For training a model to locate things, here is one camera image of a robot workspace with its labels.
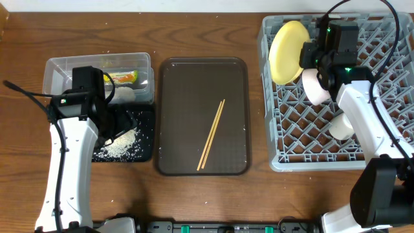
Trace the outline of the yellow plate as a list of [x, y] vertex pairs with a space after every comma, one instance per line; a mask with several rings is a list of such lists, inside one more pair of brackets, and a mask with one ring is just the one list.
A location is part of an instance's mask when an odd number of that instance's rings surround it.
[[310, 42], [308, 30], [299, 21], [289, 21], [275, 35], [268, 60], [272, 81], [285, 85], [295, 80], [303, 71], [300, 53], [305, 42]]

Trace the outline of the white napkin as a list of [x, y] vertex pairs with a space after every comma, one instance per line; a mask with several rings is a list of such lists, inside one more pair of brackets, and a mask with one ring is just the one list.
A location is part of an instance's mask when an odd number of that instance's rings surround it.
[[130, 87], [116, 87], [111, 104], [124, 104], [135, 101], [134, 90]]

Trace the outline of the pink white bowl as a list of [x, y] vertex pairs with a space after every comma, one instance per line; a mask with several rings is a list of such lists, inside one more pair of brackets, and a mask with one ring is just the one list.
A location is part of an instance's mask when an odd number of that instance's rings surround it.
[[304, 69], [301, 74], [305, 94], [312, 105], [320, 105], [331, 98], [329, 92], [320, 85], [317, 73], [317, 69]]

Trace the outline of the green snack wrapper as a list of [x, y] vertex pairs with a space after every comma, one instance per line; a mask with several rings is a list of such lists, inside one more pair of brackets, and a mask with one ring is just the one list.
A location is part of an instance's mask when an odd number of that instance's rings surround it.
[[110, 72], [103, 74], [104, 82], [107, 85], [112, 84], [111, 80], [115, 85], [123, 84], [134, 84], [138, 80], [137, 71], [124, 71], [124, 72]]

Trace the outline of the cream white cup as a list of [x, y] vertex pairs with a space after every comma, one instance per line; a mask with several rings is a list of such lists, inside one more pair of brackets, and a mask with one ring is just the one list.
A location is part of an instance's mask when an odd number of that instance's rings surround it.
[[329, 133], [337, 140], [347, 140], [354, 135], [354, 129], [345, 113], [331, 120]]

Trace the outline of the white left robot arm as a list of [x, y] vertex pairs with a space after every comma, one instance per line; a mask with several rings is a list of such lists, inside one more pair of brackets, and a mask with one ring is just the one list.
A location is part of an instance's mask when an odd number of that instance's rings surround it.
[[91, 163], [95, 148], [134, 129], [130, 111], [105, 94], [105, 73], [92, 66], [72, 70], [72, 87], [46, 107], [52, 141], [47, 191], [36, 232], [93, 232]]

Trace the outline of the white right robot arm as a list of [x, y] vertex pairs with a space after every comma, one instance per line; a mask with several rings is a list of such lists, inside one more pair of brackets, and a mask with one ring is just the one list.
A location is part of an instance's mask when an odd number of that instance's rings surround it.
[[366, 167], [349, 204], [321, 217], [321, 232], [367, 232], [413, 223], [413, 146], [387, 113], [369, 67], [356, 64], [354, 21], [319, 18], [315, 42], [300, 54], [303, 88], [312, 104], [335, 101], [360, 143]]

